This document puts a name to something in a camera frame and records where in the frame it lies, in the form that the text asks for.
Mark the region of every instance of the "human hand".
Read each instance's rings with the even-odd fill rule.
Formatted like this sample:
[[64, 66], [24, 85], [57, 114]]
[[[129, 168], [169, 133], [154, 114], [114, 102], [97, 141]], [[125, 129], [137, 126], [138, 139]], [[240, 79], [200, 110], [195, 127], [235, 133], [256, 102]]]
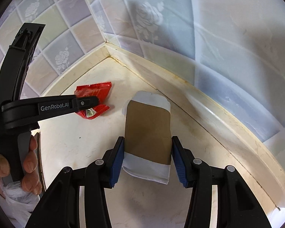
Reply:
[[[39, 180], [39, 174], [36, 170], [38, 165], [37, 155], [34, 150], [37, 149], [37, 141], [34, 136], [31, 136], [29, 144], [29, 152], [23, 161], [23, 168], [27, 172], [24, 178], [21, 180], [21, 187], [26, 192], [32, 192], [35, 195], [39, 195], [42, 190], [41, 182]], [[10, 165], [6, 158], [0, 154], [0, 178], [6, 177], [10, 173]], [[0, 195], [5, 197], [3, 191], [0, 188]]]

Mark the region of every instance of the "white plastic bag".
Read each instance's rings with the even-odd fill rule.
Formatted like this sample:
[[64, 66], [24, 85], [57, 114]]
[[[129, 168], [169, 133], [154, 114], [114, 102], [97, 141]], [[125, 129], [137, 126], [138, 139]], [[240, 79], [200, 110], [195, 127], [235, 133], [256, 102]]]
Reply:
[[25, 227], [31, 216], [30, 212], [34, 210], [40, 197], [33, 193], [25, 192], [21, 188], [20, 181], [3, 186], [3, 181], [1, 180], [0, 187], [5, 195], [5, 201], [10, 209], [12, 218]]

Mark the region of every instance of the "black plastic handle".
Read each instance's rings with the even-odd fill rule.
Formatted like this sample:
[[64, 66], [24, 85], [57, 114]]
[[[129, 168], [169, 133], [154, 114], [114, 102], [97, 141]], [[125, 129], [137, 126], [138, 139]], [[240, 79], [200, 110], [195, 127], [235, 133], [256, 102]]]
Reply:
[[6, 136], [0, 140], [0, 154], [2, 154], [11, 166], [10, 174], [2, 178], [4, 185], [20, 181], [24, 175], [23, 161], [29, 152], [31, 132], [19, 135]]

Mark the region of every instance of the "fingernail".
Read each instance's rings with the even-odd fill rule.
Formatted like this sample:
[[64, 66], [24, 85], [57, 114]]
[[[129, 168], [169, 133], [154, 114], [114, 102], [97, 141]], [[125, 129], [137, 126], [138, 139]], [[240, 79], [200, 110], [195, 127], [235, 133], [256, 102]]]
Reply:
[[33, 189], [33, 191], [32, 191], [32, 192], [33, 192], [33, 194], [34, 194], [34, 195], [36, 195], [36, 194], [38, 193], [38, 190], [39, 190], [39, 188], [38, 188], [38, 187], [34, 188], [34, 189]]
[[8, 174], [9, 172], [9, 166], [5, 160], [1, 160], [0, 162], [0, 168], [3, 174]]
[[31, 182], [23, 182], [22, 185], [27, 192], [30, 191], [30, 189], [32, 188]]
[[29, 173], [32, 173], [32, 171], [34, 170], [33, 162], [28, 162], [28, 169], [29, 169]]

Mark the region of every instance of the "brown paper packet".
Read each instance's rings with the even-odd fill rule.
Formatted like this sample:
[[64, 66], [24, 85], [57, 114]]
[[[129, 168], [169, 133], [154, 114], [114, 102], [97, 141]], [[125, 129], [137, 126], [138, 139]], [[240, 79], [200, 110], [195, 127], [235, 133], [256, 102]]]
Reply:
[[159, 164], [171, 164], [170, 112], [131, 100], [125, 123], [125, 152]]

